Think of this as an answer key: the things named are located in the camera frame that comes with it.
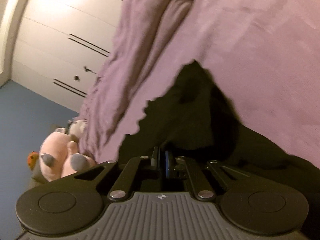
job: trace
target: silver screw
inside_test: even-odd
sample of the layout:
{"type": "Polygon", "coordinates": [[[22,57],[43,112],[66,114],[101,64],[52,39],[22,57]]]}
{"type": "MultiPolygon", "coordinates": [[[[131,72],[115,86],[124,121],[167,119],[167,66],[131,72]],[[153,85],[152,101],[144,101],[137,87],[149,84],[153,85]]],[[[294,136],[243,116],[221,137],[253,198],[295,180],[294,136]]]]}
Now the silver screw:
{"type": "Polygon", "coordinates": [[[123,190],[114,190],[110,192],[110,196],[112,198],[123,198],[125,196],[125,192],[123,190]]]}
{"type": "Polygon", "coordinates": [[[211,190],[201,190],[198,193],[200,198],[211,198],[214,196],[214,193],[211,190]]]}

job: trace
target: pink blanket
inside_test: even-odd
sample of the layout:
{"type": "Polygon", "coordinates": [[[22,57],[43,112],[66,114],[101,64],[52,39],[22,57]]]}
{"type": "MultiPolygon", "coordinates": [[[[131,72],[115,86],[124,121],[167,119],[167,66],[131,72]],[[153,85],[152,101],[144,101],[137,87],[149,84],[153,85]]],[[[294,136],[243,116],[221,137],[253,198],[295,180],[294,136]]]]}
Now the pink blanket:
{"type": "Polygon", "coordinates": [[[320,167],[320,0],[146,1],[124,1],[115,53],[80,113],[89,121],[82,151],[98,162],[117,159],[124,135],[138,130],[146,100],[162,96],[194,58],[212,73],[244,125],[320,167]],[[129,10],[134,1],[140,5],[132,7],[136,13],[129,10]],[[155,43],[145,40],[160,38],[164,17],[160,21],[155,15],[165,16],[172,2],[180,9],[176,18],[167,17],[175,33],[162,29],[167,40],[157,55],[162,53],[147,65],[144,53],[155,43]],[[153,4],[162,4],[162,11],[151,13],[153,4]],[[149,29],[137,28],[138,19],[149,29]],[[135,29],[125,31],[129,26],[135,29]]]}

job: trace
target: white wardrobe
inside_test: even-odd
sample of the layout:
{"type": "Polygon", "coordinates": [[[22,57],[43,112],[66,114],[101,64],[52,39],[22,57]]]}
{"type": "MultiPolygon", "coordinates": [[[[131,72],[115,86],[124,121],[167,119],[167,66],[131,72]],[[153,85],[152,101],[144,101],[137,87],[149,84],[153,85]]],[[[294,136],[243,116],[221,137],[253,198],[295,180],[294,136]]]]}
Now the white wardrobe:
{"type": "Polygon", "coordinates": [[[14,47],[12,80],[78,112],[112,51],[121,3],[28,0],[14,47]]]}

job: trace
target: pink bed sheet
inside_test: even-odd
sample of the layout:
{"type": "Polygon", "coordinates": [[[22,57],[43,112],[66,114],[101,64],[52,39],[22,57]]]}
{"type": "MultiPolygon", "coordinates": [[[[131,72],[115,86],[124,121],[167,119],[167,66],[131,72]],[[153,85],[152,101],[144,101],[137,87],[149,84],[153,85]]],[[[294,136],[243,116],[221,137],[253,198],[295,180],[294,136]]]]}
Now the pink bed sheet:
{"type": "Polygon", "coordinates": [[[196,59],[244,125],[320,168],[320,0],[194,0],[130,101],[99,163],[138,131],[146,100],[196,59]]]}

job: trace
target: black garment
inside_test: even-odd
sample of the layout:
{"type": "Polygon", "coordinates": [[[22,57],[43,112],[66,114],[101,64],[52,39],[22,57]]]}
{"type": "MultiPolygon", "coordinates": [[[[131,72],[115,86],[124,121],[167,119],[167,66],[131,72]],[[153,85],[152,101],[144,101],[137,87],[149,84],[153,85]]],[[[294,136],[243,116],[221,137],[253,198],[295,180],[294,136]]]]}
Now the black garment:
{"type": "Polygon", "coordinates": [[[198,62],[185,65],[168,92],[149,101],[145,113],[139,132],[126,135],[119,149],[120,164],[135,156],[151,156],[154,146],[161,146],[174,149],[176,156],[223,161],[288,185],[309,203],[301,231],[320,239],[320,170],[243,126],[198,62]]]}

